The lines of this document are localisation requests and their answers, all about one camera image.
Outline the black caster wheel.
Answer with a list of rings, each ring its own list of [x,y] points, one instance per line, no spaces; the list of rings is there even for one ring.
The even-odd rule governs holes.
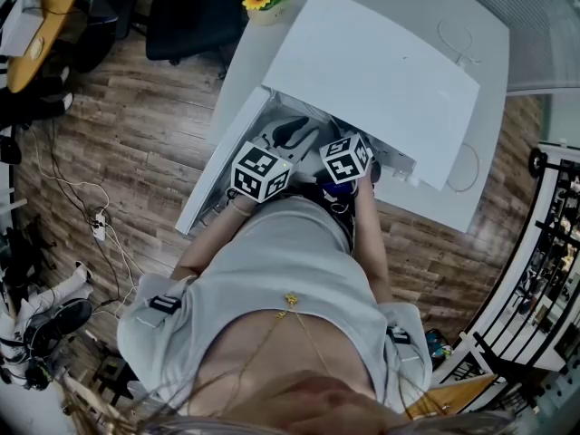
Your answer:
[[[539,148],[533,148],[528,158],[528,171],[533,179],[540,177],[545,170],[547,155]]]

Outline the person's bare chest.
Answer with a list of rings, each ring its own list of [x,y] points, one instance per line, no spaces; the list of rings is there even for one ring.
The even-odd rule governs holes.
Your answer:
[[[192,402],[222,407],[239,402],[273,379],[312,371],[334,377],[373,397],[374,388],[360,354],[333,324],[311,315],[276,311],[246,314],[229,324],[208,348],[198,369]]]

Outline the white flower pot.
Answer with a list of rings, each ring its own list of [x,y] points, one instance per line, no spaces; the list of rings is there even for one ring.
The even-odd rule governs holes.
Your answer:
[[[246,12],[249,21],[252,22],[253,24],[269,26],[284,21],[287,7],[288,3],[280,3],[266,10],[248,9]]]

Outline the small black stool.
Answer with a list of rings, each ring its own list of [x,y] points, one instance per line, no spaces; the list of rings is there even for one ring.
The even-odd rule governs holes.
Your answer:
[[[101,361],[92,376],[93,382],[99,382],[97,393],[103,395],[106,389],[113,392],[111,406],[115,406],[120,397],[133,399],[128,383],[136,381],[136,375],[127,362],[118,355],[107,355]]]

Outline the colourful blue green bag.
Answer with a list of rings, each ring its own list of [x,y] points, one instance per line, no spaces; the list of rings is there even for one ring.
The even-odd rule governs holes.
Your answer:
[[[431,358],[448,359],[452,354],[452,346],[439,329],[427,331],[426,340]]]

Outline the black standing fan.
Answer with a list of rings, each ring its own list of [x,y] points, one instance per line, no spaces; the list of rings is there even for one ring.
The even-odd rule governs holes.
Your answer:
[[[92,315],[88,299],[74,298],[56,309],[35,315],[24,332],[24,344],[33,353],[52,349],[65,335],[85,325]]]

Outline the person's black patterned trousers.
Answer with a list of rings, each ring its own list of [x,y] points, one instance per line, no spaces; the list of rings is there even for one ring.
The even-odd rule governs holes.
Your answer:
[[[353,252],[355,198],[358,185],[354,181],[342,184],[314,184],[314,202],[325,209],[344,232],[349,249]]]

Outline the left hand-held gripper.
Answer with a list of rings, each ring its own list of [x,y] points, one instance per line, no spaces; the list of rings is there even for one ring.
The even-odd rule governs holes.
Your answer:
[[[266,143],[267,149],[274,149],[282,158],[247,141],[234,158],[230,187],[257,203],[263,203],[286,189],[294,165],[305,158],[318,139],[318,127],[305,127],[309,121],[307,116],[287,116],[270,121],[259,139]]]

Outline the black office chair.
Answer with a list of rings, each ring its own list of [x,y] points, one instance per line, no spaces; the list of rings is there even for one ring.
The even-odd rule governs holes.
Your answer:
[[[244,30],[241,0],[152,0],[146,30],[146,56],[177,65],[201,53],[214,54],[227,75],[222,48]]]
[[[74,69],[88,73],[109,53],[114,43],[128,35],[135,0],[90,0],[77,7],[88,16],[73,56]]]

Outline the person's right forearm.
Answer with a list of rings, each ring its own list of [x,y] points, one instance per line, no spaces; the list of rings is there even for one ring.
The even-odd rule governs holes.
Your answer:
[[[369,176],[358,180],[358,193],[354,199],[354,205],[354,259],[365,273],[377,303],[391,303],[393,296],[388,259]]]

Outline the person's left forearm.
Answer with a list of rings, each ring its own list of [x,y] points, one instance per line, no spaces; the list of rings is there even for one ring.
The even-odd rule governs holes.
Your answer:
[[[200,276],[216,254],[229,243],[256,207],[256,202],[238,195],[194,238],[170,278],[181,281]]]

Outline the round wooden table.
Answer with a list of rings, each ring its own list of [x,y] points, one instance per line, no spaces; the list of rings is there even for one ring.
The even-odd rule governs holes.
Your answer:
[[[43,38],[43,52],[38,59],[32,60],[29,44],[23,56],[8,57],[6,76],[7,87],[11,92],[22,91],[35,77],[63,29],[74,2],[75,0],[41,0],[44,20],[33,40],[37,37]]]

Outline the white box appliance with lid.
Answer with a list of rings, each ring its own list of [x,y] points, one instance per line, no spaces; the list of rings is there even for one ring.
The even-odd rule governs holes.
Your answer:
[[[412,32],[352,0],[306,0],[292,23],[247,26],[218,96],[217,146],[176,228],[188,233],[229,182],[232,159],[274,112],[337,119],[414,161],[385,169],[379,199],[466,230],[476,199],[448,187],[478,85]]]

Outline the person's grey shirt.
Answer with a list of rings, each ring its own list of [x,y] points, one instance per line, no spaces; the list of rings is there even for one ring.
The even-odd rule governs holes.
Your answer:
[[[122,357],[168,402],[188,394],[202,359],[237,318],[287,308],[324,319],[360,355],[377,400],[397,412],[430,387],[432,364],[418,308],[379,303],[344,232],[299,197],[259,209],[193,282],[146,274],[117,330]]]

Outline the black metal railing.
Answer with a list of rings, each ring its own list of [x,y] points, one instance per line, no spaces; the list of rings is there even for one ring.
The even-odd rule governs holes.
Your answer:
[[[538,148],[547,161],[522,233],[467,334],[486,357],[557,372],[580,313],[580,149]]]

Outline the wooden board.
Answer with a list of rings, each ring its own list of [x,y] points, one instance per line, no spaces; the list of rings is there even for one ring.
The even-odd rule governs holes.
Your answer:
[[[410,420],[457,414],[471,404],[497,377],[493,373],[484,374],[429,389],[406,409],[406,414]]]

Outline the black chair base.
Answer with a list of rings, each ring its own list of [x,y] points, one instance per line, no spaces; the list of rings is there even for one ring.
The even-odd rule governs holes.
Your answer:
[[[56,247],[55,242],[48,242],[41,233],[39,216],[29,222],[24,230],[7,229],[7,240],[10,247],[10,260],[5,271],[5,279],[11,286],[24,286],[30,283],[39,284],[43,269],[55,270],[44,251]]]

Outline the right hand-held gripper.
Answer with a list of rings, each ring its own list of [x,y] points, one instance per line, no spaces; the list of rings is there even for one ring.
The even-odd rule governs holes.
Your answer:
[[[323,163],[323,169],[318,172],[319,184],[343,184],[372,175],[376,158],[364,134],[349,133],[337,139],[322,132],[318,146]]]

